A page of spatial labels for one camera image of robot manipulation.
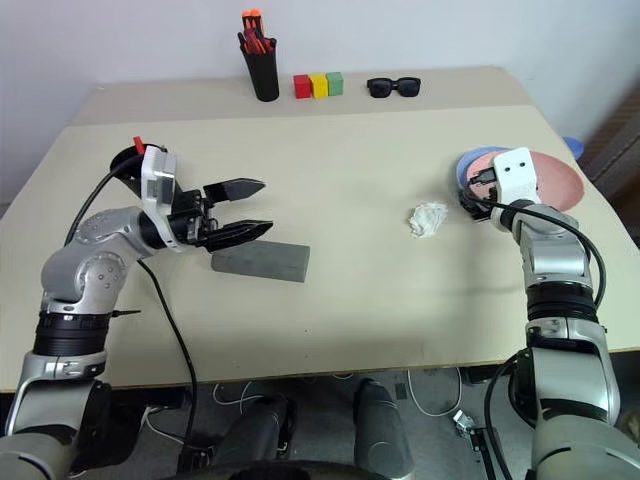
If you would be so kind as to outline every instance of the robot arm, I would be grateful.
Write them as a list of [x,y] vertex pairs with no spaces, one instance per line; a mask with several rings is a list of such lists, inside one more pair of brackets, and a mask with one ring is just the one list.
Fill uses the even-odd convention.
[[36,339],[0,438],[0,471],[7,478],[66,478],[83,451],[105,435],[110,387],[96,377],[106,365],[109,321],[127,313],[114,308],[131,265],[167,247],[211,252],[238,245],[272,226],[245,220],[218,228],[210,216],[215,203],[246,198],[262,182],[212,184],[203,196],[180,189],[175,157],[166,150],[148,146],[134,157],[125,179],[132,180],[128,185],[145,210],[106,210],[88,218],[42,270]]
[[527,149],[498,155],[491,170],[481,175],[496,182],[498,202],[525,210],[495,207],[490,218],[512,233],[523,258],[527,350],[513,374],[521,413],[536,425],[527,479],[638,478],[640,453],[613,428],[620,395],[592,298],[589,253],[566,228],[526,212],[573,228],[577,222],[539,203]]

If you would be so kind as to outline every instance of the colored block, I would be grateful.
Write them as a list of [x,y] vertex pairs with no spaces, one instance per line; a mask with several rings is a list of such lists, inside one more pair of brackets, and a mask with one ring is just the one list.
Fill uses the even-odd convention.
[[324,73],[314,73],[309,75],[311,79],[311,90],[314,98],[321,98],[329,96],[329,82]]
[[308,75],[294,75],[293,88],[296,98],[309,98],[311,96],[311,80]]
[[329,96],[342,95],[344,88],[344,79],[340,72],[327,73],[327,81],[329,82]]

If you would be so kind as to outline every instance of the black cup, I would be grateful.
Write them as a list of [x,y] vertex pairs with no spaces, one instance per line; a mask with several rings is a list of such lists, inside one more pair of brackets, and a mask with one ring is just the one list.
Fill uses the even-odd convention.
[[278,69],[276,68],[276,39],[270,38],[268,41],[271,42],[273,51],[262,55],[246,53],[240,48],[244,60],[247,62],[253,90],[256,92],[258,100],[263,102],[273,102],[280,95]]
[[[145,147],[159,147],[153,143],[145,143]],[[116,155],[113,160],[111,160],[111,164],[109,165],[109,170],[113,170],[115,167],[120,165],[122,162],[129,160],[132,157],[137,157],[135,161],[132,162],[130,167],[125,168],[122,172],[116,175],[116,178],[124,183],[129,190],[136,194],[138,198],[142,198],[142,186],[140,185],[140,181],[142,178],[142,160],[144,160],[144,155],[139,154],[135,145],[131,147],[125,148],[118,155]],[[174,194],[178,195],[182,193],[182,189],[180,185],[178,185],[178,181],[175,182],[175,191]]]

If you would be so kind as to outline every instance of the table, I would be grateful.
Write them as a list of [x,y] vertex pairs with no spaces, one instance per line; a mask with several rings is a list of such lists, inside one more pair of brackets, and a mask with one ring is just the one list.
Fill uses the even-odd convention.
[[[281,98],[269,104],[255,100],[248,79],[96,90],[0,222],[0,390],[15,388],[32,346],[42,265],[134,135],[178,154],[184,188],[265,181],[254,197],[216,206],[217,217],[272,219],[265,240],[311,247],[304,284],[213,272],[204,250],[149,260],[201,381],[482,364],[524,346],[518,247],[457,206],[452,172],[482,145],[528,146],[577,165],[504,71],[391,76],[404,74],[423,79],[419,97],[369,98],[365,80],[378,74],[347,74],[343,97],[318,100],[293,99],[291,79],[282,78]],[[608,267],[599,316],[612,350],[636,349],[640,255],[582,178],[585,196],[569,213]],[[414,239],[407,219],[428,200],[447,203],[449,216],[435,237]],[[90,213],[130,205],[139,201],[114,181]],[[186,382],[153,286],[137,267],[118,308],[143,312],[112,320],[103,378],[114,386]]]

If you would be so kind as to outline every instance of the pink plate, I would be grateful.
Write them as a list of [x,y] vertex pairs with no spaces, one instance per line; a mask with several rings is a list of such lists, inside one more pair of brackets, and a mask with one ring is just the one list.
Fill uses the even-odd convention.
[[[491,165],[491,160],[502,152],[491,152],[481,156],[467,169],[467,180]],[[542,203],[560,211],[575,207],[584,195],[584,185],[577,172],[566,163],[551,155],[531,152],[538,176],[538,196]],[[471,185],[478,198],[489,198],[489,185]]]

